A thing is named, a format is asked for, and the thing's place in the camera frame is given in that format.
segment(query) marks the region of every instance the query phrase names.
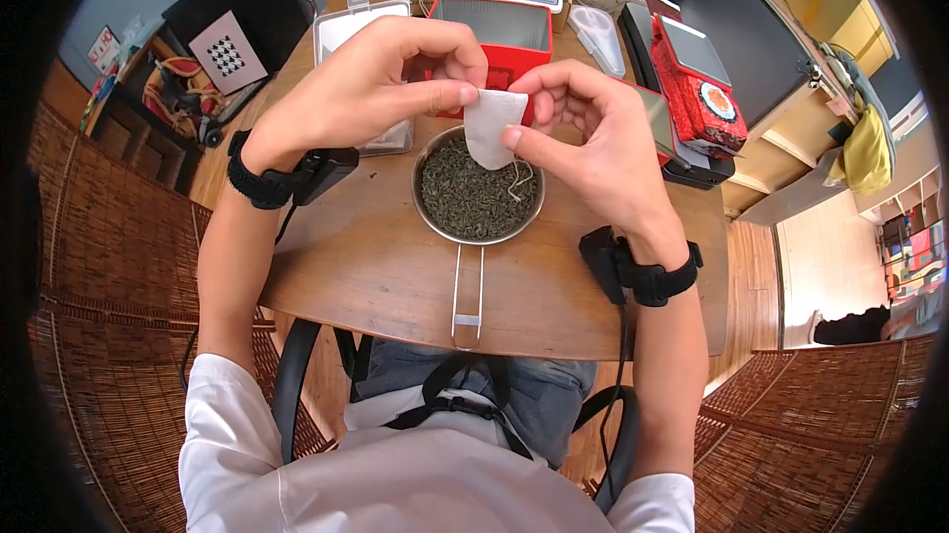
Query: buckle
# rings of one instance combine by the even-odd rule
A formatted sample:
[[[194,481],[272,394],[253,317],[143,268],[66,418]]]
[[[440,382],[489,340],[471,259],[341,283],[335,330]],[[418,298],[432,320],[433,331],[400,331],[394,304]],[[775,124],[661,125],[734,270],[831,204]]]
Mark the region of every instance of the buckle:
[[[494,416],[497,413],[497,408],[492,408],[488,405],[481,405],[480,403],[469,401],[468,399],[461,396],[445,399],[445,409],[448,411],[462,411],[464,413],[470,413],[471,415],[476,415],[485,420],[494,419]]]

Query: metal strainer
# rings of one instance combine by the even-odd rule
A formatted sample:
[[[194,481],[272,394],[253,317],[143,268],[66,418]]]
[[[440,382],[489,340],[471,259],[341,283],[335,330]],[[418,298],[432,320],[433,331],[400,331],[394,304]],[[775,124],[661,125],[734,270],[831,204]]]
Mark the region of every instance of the metal strainer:
[[[428,213],[428,210],[425,209],[425,205],[422,203],[421,199],[421,171],[425,167],[425,162],[428,161],[429,156],[431,156],[438,148],[444,144],[446,141],[457,137],[459,135],[464,135],[465,127],[459,125],[458,127],[451,128],[445,132],[442,132],[432,138],[425,147],[422,148],[419,158],[416,160],[415,167],[412,169],[412,201],[415,202],[416,209],[419,210],[419,215],[425,223],[429,225],[434,231],[436,231],[441,236],[445,237],[449,241],[458,243],[458,255],[455,262],[455,291],[452,295],[452,345],[457,350],[462,350],[465,352],[470,352],[473,349],[476,349],[481,343],[481,301],[484,294],[484,247],[489,244],[497,244],[498,242],[505,242],[507,239],[511,239],[517,236],[524,228],[528,227],[528,224],[533,222],[533,219],[537,217],[537,214],[540,213],[540,208],[544,204],[544,196],[547,193],[547,181],[544,177],[544,171],[540,169],[534,169],[534,173],[537,175],[537,199],[534,201],[533,207],[530,208],[530,211],[524,220],[519,223],[514,229],[508,232],[505,235],[495,237],[493,239],[483,240],[483,241],[468,241],[465,239],[459,239],[456,236],[453,236],[446,232],[445,230],[438,227],[432,216]],[[477,295],[477,314],[459,314],[457,313],[458,307],[458,274],[461,270],[461,245],[470,244],[472,246],[481,247],[481,266],[480,266],[480,286],[478,287]],[[456,325],[471,325],[477,327],[477,336],[474,341],[474,346],[471,348],[466,348],[459,346],[455,341],[455,326]]]

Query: hand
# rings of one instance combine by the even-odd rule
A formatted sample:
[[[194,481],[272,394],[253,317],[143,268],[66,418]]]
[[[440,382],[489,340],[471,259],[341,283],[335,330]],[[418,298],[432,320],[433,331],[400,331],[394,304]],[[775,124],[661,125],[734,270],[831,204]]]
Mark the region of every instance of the hand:
[[[424,70],[432,80],[403,83]],[[488,58],[467,25],[380,17],[261,117],[244,164],[289,170],[315,147],[362,146],[399,121],[476,101],[487,77]]]
[[[895,336],[896,331],[898,331],[903,325],[904,322],[898,318],[890,319],[884,323],[883,329],[880,330],[880,340],[888,341],[890,337]]]
[[[689,256],[682,222],[666,194],[639,93],[574,60],[530,70],[508,89],[533,95],[536,130],[510,126],[504,145],[552,172],[625,232],[637,263],[682,266]],[[584,145],[550,137],[560,124],[575,125]]]

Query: houndstooth pattern card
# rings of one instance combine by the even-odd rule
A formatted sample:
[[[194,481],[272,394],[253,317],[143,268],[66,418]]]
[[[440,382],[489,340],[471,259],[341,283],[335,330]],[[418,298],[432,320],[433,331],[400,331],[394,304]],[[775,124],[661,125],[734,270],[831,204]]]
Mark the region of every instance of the houndstooth pattern card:
[[[188,46],[223,94],[267,76],[267,70],[232,12],[218,18]]]
[[[224,36],[224,39],[211,45],[208,49],[208,55],[211,56],[211,61],[215,63],[215,67],[217,67],[221,76],[229,76],[244,67],[244,60],[241,58],[240,52],[237,51],[233,41],[227,35]]]

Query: wrist strap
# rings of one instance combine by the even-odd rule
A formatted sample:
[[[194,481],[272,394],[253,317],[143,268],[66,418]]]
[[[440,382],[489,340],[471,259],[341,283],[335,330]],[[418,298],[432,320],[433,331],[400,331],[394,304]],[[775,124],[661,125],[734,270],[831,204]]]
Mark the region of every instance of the wrist strap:
[[[629,268],[628,283],[633,298],[642,306],[665,306],[669,299],[692,287],[698,278],[698,268],[703,266],[701,251],[694,242],[687,241],[689,261],[673,271],[662,266],[637,266],[635,261]]]
[[[247,142],[250,131],[236,132],[228,146],[228,180],[239,193],[251,200],[258,209],[280,209],[287,204],[299,178],[298,172],[280,172],[273,169],[257,176],[248,171],[240,153]]]

